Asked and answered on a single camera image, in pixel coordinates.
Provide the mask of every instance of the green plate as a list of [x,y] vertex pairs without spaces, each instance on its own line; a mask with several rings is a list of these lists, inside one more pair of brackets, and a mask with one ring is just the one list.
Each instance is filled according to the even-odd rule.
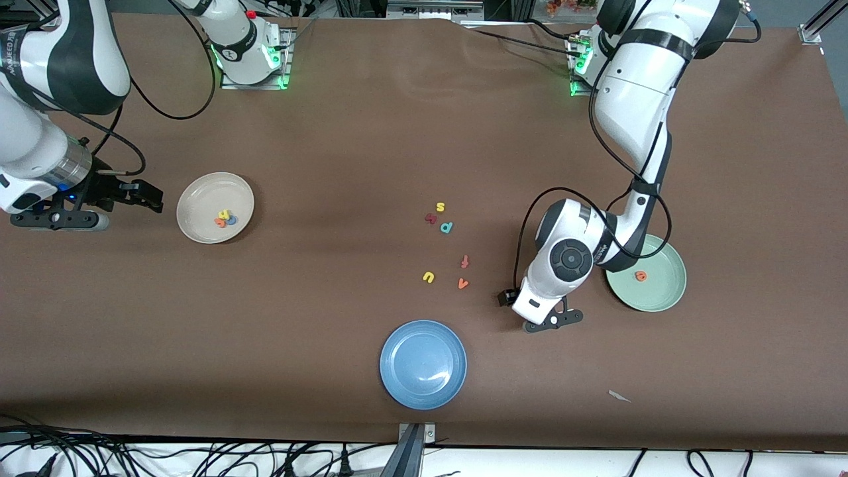
[[[642,255],[647,255],[662,244],[662,238],[647,235]],[[647,274],[640,282],[638,272]],[[676,305],[686,290],[686,267],[680,254],[667,244],[657,255],[643,258],[636,265],[621,272],[607,272],[606,281],[612,291],[627,306],[639,311],[665,311]]]

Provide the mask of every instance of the brown table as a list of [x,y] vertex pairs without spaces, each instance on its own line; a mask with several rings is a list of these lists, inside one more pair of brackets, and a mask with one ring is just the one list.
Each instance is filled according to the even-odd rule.
[[[208,67],[180,18],[116,15],[116,30],[163,108],[203,102]],[[583,321],[535,335],[494,299],[530,201],[566,185],[605,204],[629,182],[569,97],[563,58],[439,20],[319,20],[297,49],[286,92],[218,92],[192,121],[127,99],[118,132],[147,155],[161,216],[119,206],[94,234],[0,227],[3,410],[164,435],[386,441],[428,420],[469,444],[848,444],[848,128],[818,48],[767,30],[683,79],[663,189],[683,300],[630,310],[596,269],[570,297]],[[135,165],[114,140],[102,157]],[[176,225],[180,193],[211,171],[257,196],[229,244]],[[447,236],[423,220],[439,201]],[[524,252],[522,267],[529,239]],[[448,324],[469,358],[433,412],[395,403],[377,370],[415,319]]]

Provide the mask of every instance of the robotic arm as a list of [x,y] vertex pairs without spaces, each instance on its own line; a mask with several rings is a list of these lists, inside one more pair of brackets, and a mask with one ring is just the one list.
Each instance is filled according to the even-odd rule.
[[244,12],[237,0],[176,0],[196,16],[215,57],[235,83],[253,85],[282,66],[280,26]]
[[638,175],[620,216],[572,199],[547,210],[536,233],[538,254],[512,305],[529,322],[541,324],[594,265],[619,272],[638,260],[671,155],[667,113],[679,78],[690,60],[715,53],[740,7],[746,3],[601,0],[598,25],[569,41],[584,53],[572,60],[572,90],[594,90],[590,114]]
[[[43,114],[105,115],[130,91],[105,1],[59,0],[59,13],[52,31],[23,25],[0,32],[0,208],[16,226],[53,230],[108,226],[105,215],[83,211],[82,204],[111,211],[123,202],[161,212],[161,191],[120,181]],[[64,209],[66,200],[73,210]]]

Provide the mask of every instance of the blue plate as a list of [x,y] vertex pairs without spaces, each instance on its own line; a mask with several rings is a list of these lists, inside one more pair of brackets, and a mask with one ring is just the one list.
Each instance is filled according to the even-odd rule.
[[418,411],[444,406],[466,380],[466,349],[442,323],[419,320],[394,330],[380,355],[380,376],[395,401]]

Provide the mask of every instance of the small paper scrap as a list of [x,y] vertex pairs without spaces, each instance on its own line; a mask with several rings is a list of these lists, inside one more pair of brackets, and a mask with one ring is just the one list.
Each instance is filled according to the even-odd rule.
[[616,393],[614,390],[610,390],[610,396],[616,398],[619,401],[627,401],[627,402],[630,402],[631,404],[633,403],[633,401],[630,401],[628,398]]

